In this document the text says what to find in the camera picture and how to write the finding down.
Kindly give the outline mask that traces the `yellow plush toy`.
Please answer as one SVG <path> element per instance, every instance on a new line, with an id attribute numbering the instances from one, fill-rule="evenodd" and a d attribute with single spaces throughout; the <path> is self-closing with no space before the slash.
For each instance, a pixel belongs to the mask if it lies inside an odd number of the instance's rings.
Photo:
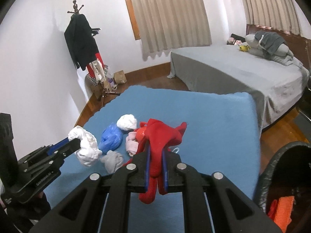
<path id="1" fill-rule="evenodd" d="M 241 52 L 248 52 L 250 50 L 250 46 L 241 44 L 241 45 L 239 45 L 239 50 Z"/>

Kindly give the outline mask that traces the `checkered basket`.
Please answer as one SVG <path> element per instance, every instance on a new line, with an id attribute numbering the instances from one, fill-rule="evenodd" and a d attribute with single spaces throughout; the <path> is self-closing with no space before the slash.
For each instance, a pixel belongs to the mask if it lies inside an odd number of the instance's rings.
<path id="1" fill-rule="evenodd" d="M 108 66 L 107 65 L 91 65 L 87 66 L 87 78 L 91 81 L 91 83 L 96 86 L 104 82 L 107 78 L 108 74 Z"/>

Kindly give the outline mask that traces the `red plastic bag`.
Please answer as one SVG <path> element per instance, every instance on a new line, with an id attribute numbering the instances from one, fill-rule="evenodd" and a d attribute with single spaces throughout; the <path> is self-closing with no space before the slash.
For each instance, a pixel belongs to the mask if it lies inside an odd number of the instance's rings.
<path id="1" fill-rule="evenodd" d="M 140 142 L 145 137 L 145 130 L 147 129 L 147 123 L 146 122 L 140 122 L 140 126 L 135 130 L 135 140 L 137 142 Z"/>

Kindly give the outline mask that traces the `grey bed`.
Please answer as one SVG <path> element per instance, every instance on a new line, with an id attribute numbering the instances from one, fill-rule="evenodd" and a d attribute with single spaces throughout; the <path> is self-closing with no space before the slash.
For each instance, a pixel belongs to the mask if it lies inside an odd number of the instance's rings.
<path id="1" fill-rule="evenodd" d="M 180 78 L 190 91 L 250 94 L 261 129 L 273 124 L 299 101 L 309 77 L 308 70 L 297 59 L 284 66 L 232 45 L 178 48 L 170 57 L 168 77 Z"/>

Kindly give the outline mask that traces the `black trash bin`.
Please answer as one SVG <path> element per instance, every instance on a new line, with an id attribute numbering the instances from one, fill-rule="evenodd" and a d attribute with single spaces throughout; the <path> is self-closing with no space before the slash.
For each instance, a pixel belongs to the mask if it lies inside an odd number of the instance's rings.
<path id="1" fill-rule="evenodd" d="M 295 200 L 286 232 L 310 232 L 310 143 L 292 142 L 273 155 L 253 201 L 267 215 L 274 199 L 287 196 Z"/>

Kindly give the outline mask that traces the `brown paper bag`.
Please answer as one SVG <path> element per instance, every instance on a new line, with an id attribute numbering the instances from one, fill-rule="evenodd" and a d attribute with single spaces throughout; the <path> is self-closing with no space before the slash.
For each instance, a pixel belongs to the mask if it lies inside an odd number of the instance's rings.
<path id="1" fill-rule="evenodd" d="M 123 70 L 115 72 L 113 75 L 113 79 L 116 84 L 125 84 L 127 82 L 126 75 Z"/>

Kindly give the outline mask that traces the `pile of grey bedding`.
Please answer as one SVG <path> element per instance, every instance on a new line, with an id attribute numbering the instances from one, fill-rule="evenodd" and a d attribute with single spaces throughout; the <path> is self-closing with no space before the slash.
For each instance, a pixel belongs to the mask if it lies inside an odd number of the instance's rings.
<path id="1" fill-rule="evenodd" d="M 276 32 L 257 31 L 245 37 L 248 52 L 252 55 L 274 61 L 284 66 L 303 67 L 303 63 L 294 56 L 285 39 Z"/>

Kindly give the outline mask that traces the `white cloth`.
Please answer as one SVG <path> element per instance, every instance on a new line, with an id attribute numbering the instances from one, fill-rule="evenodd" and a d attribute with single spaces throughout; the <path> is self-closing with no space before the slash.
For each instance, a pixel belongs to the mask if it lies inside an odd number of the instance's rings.
<path id="1" fill-rule="evenodd" d="M 75 126 L 68 133 L 68 140 L 79 139 L 79 148 L 74 153 L 78 161 L 85 167 L 93 166 L 102 156 L 95 136 L 81 126 Z"/>

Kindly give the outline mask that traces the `blue plastic bag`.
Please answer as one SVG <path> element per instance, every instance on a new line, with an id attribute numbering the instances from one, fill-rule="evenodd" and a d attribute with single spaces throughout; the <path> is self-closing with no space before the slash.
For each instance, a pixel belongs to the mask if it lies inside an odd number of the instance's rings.
<path id="1" fill-rule="evenodd" d="M 115 151 L 122 143 L 123 133 L 116 123 L 111 123 L 102 133 L 98 148 L 103 154 Z"/>

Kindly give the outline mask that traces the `white crumpled paper ball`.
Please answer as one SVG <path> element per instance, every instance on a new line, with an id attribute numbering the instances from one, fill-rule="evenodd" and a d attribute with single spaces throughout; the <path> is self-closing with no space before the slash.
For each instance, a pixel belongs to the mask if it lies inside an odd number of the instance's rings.
<path id="1" fill-rule="evenodd" d="M 116 122 L 116 126 L 122 131 L 131 131 L 137 129 L 137 119 L 132 114 L 122 115 Z"/>

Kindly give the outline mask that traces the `beige curtain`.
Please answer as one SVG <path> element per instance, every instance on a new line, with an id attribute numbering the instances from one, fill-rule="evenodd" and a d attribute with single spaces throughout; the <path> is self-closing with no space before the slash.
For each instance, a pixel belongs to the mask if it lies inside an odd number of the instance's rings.
<path id="1" fill-rule="evenodd" d="M 131 0 L 143 57 L 212 43 L 203 0 Z"/>
<path id="2" fill-rule="evenodd" d="M 246 23 L 290 32 L 301 33 L 292 0 L 242 0 Z"/>

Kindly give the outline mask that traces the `wooden headboard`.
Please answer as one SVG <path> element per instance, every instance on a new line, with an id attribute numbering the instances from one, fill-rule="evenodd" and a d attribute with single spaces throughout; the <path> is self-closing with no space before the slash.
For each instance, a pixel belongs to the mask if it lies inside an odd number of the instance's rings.
<path id="1" fill-rule="evenodd" d="M 262 30 L 265 32 L 276 32 L 286 41 L 289 49 L 293 52 L 294 56 L 298 58 L 303 66 L 310 70 L 310 39 L 295 35 L 291 32 L 283 30 L 276 30 L 271 27 L 260 26 L 260 25 L 246 25 L 246 34 L 255 34 L 257 31 Z"/>

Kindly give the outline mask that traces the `red cloth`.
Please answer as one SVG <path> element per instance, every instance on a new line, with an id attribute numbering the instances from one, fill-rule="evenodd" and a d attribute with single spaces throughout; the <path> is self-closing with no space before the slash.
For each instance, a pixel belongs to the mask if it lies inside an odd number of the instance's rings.
<path id="1" fill-rule="evenodd" d="M 139 199 L 145 204 L 150 204 L 155 200 L 157 192 L 161 195 L 167 193 L 164 189 L 162 151 L 181 144 L 187 123 L 182 122 L 173 128 L 162 121 L 149 119 L 148 122 L 140 122 L 140 127 L 145 127 L 145 131 L 144 137 L 139 141 L 137 153 L 144 151 L 146 143 L 149 143 L 151 149 L 148 188 L 145 193 L 139 195 Z"/>

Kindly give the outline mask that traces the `right beige curtain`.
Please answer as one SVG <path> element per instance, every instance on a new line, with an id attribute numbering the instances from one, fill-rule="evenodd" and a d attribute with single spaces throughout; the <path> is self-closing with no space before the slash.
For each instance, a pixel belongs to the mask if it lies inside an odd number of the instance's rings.
<path id="1" fill-rule="evenodd" d="M 242 0 L 246 23 L 290 32 L 301 33 L 292 0 Z"/>

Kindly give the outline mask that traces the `black jacket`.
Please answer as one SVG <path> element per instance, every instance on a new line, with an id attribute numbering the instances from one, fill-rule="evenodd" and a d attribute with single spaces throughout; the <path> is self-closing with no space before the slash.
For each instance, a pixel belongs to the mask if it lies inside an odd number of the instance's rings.
<path id="1" fill-rule="evenodd" d="M 72 16 L 64 37 L 76 68 L 85 70 L 89 63 L 96 60 L 99 50 L 85 15 Z"/>

